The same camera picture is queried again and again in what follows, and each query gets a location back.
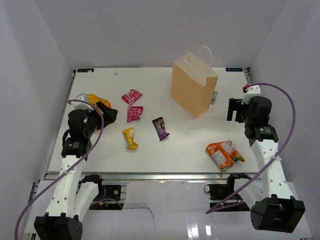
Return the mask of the orange yellow chips bag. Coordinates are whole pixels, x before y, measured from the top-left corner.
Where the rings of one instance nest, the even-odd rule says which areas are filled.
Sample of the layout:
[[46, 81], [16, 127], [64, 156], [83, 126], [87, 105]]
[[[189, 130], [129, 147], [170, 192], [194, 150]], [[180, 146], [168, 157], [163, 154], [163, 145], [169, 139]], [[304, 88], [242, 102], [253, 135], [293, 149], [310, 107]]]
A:
[[112, 108], [112, 105], [111, 103], [104, 99], [104, 98], [101, 98], [101, 97], [98, 97], [96, 96], [95, 94], [88, 94], [88, 100], [91, 104], [97, 106], [97, 102], [102, 102], [105, 106], [107, 106], [108, 108]]

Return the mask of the pink candy packet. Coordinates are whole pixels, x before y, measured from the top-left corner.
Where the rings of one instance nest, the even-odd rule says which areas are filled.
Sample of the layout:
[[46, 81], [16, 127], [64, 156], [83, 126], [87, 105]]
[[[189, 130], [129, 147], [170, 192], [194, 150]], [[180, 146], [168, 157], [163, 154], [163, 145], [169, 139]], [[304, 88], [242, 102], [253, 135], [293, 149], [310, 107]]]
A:
[[121, 99], [128, 105], [132, 106], [143, 94], [135, 89], [131, 89], [130, 92], [124, 94]]
[[127, 122], [140, 120], [143, 113], [143, 106], [128, 106], [127, 107]]

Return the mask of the yellow m&m's packet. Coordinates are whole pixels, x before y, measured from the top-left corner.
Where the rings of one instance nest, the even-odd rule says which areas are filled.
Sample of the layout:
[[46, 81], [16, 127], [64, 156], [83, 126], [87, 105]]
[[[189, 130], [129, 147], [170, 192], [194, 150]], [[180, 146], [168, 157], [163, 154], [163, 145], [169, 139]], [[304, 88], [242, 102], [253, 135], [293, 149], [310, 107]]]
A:
[[139, 147], [139, 145], [134, 141], [135, 128], [130, 127], [122, 131], [123, 136], [127, 140], [126, 148], [129, 150], [135, 150]]

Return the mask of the orange snack bag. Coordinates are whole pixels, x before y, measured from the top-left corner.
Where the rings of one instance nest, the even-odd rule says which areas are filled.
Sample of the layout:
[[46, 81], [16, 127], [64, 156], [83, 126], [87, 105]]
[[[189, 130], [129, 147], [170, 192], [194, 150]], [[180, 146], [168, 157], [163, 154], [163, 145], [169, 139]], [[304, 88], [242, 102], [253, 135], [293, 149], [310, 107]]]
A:
[[234, 148], [231, 140], [210, 143], [205, 150], [219, 166], [223, 174], [235, 163], [245, 162], [242, 155]]

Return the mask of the brown m&m's packet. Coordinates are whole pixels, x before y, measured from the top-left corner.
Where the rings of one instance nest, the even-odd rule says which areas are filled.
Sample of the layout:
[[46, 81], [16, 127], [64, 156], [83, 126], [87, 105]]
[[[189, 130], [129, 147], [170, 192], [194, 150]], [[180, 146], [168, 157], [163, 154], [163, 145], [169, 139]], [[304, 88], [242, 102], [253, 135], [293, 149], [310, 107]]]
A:
[[170, 135], [170, 133], [166, 131], [165, 121], [163, 117], [158, 117], [152, 120], [152, 123], [156, 129], [160, 141], [164, 140], [166, 137]]

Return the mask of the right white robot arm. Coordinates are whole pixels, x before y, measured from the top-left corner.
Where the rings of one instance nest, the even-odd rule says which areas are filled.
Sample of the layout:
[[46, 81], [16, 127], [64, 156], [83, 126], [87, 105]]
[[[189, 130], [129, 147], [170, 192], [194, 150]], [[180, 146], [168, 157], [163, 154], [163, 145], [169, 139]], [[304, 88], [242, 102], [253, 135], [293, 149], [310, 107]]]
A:
[[248, 102], [230, 98], [227, 121], [235, 118], [244, 123], [244, 134], [258, 165], [262, 188], [251, 179], [236, 177], [225, 188], [226, 195], [236, 200], [241, 197], [250, 209], [255, 230], [293, 233], [305, 213], [305, 205], [295, 199], [276, 155], [279, 149], [275, 128], [269, 124], [272, 103], [268, 98], [253, 96]]

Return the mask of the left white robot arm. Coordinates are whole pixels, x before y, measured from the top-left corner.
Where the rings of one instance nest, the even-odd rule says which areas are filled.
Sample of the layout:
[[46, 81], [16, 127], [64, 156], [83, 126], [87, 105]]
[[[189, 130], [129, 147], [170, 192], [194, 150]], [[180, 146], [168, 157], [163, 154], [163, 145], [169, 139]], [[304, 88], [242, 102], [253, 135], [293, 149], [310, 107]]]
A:
[[55, 189], [44, 215], [34, 220], [34, 229], [41, 240], [82, 238], [85, 214], [93, 200], [103, 198], [106, 193], [98, 174], [81, 178], [89, 153], [96, 146], [91, 136], [114, 123], [117, 114], [116, 109], [101, 101], [68, 114], [68, 129], [62, 137], [61, 170], [51, 183]]

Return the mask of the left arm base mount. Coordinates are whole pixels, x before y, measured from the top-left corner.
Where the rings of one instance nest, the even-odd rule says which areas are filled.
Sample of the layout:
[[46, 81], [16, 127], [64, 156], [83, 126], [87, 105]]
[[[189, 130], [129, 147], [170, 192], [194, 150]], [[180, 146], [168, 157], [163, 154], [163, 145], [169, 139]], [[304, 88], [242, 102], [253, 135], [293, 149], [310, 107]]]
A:
[[86, 209], [106, 209], [108, 205], [115, 205], [122, 208], [121, 185], [104, 185], [94, 182], [85, 182], [80, 185], [75, 195], [75, 207]]

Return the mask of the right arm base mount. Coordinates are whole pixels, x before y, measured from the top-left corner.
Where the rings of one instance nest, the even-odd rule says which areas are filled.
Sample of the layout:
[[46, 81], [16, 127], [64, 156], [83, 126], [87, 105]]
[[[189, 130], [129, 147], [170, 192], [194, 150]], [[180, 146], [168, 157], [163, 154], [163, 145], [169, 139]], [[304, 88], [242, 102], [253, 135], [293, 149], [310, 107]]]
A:
[[[209, 206], [212, 208], [215, 204], [226, 198], [230, 192], [227, 184], [206, 184], [203, 188], [205, 194], [209, 196]], [[219, 205], [219, 207], [226, 207], [237, 203], [242, 203], [243, 199], [239, 195], [233, 196], [231, 199]]]

